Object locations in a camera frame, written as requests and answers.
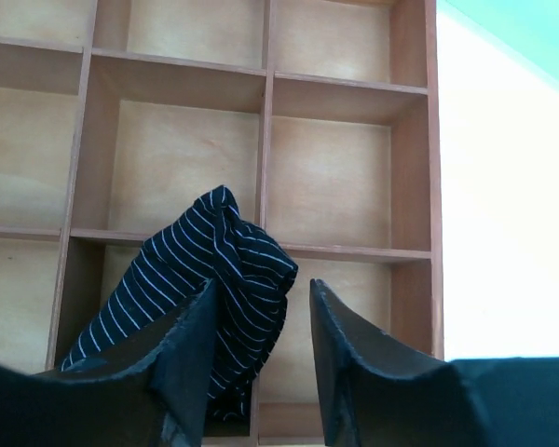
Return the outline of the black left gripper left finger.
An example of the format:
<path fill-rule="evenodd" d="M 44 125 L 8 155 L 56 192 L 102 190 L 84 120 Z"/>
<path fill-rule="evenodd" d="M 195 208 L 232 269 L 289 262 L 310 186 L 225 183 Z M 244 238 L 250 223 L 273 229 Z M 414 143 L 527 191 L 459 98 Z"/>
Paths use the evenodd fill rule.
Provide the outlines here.
<path fill-rule="evenodd" d="M 199 446 L 216 286 L 65 372 L 0 366 L 0 446 Z"/>

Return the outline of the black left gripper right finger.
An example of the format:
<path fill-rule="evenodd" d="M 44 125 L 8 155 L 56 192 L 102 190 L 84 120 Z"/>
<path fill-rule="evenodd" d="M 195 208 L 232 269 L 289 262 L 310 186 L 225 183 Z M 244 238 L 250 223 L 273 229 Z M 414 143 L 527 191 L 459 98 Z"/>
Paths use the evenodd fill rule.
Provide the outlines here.
<path fill-rule="evenodd" d="M 559 446 L 559 357 L 442 361 L 320 279 L 309 307 L 326 445 Z"/>

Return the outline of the black striped underwear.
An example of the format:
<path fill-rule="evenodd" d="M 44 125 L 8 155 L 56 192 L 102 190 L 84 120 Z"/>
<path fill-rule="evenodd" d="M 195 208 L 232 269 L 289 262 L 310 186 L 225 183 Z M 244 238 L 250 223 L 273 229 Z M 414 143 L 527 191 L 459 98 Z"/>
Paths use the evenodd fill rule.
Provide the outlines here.
<path fill-rule="evenodd" d="M 219 185 L 142 243 L 105 303 L 73 341 L 60 370 L 93 366 L 108 349 L 172 313 L 197 344 L 182 364 L 202 375 L 213 420 L 246 421 L 252 382 L 280 338 L 299 266 L 264 229 L 242 217 Z"/>

